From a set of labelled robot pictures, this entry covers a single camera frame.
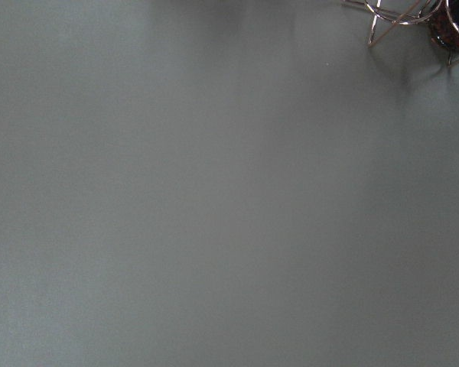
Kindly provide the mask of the tea bottle in rack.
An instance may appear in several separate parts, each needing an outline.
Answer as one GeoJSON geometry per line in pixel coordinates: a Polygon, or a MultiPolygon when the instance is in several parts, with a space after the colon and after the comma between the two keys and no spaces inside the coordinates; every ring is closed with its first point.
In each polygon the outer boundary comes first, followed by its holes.
{"type": "Polygon", "coordinates": [[[429,18],[431,36],[442,47],[459,51],[459,0],[441,1],[429,18]]]}

